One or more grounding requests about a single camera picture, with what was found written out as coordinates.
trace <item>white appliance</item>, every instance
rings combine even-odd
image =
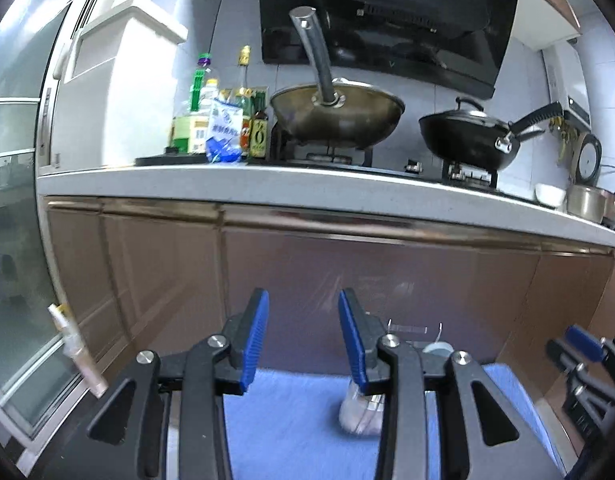
[[[129,166],[167,146],[187,29],[151,0],[127,0],[80,29],[63,62],[51,137],[53,171]]]
[[[560,41],[543,50],[552,101],[563,106],[565,121],[581,133],[591,130],[590,102],[576,49]]]

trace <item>triangular cutout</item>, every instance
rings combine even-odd
[[[105,410],[92,422],[89,437],[93,440],[118,446],[125,441],[129,410],[134,400],[136,383],[128,381],[116,395],[110,399]]]
[[[487,446],[498,446],[519,438],[519,432],[514,424],[482,383],[473,382],[472,393],[481,422],[483,441]]]

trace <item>silver screw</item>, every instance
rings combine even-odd
[[[381,343],[383,346],[387,346],[388,348],[396,348],[401,344],[399,338],[394,334],[385,334],[381,338]]]
[[[212,335],[207,340],[207,344],[212,348],[223,348],[227,344],[227,338],[224,335]]]
[[[140,351],[136,356],[136,360],[142,365],[148,365],[154,360],[154,352],[151,350]]]
[[[457,365],[465,366],[466,364],[472,362],[472,356],[467,352],[460,350],[454,354],[454,362]]]

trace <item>blue towel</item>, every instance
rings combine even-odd
[[[505,365],[485,370],[558,463],[527,393]],[[225,396],[234,480],[372,480],[378,437],[346,433],[338,421],[350,378],[259,370],[244,397]],[[428,413],[435,398],[427,396]],[[429,478],[440,478],[439,428],[428,420]]]

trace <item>gray countertop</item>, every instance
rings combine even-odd
[[[451,222],[615,248],[615,232],[513,198],[393,176],[241,164],[153,166],[41,176],[45,196],[169,198],[291,206]]]

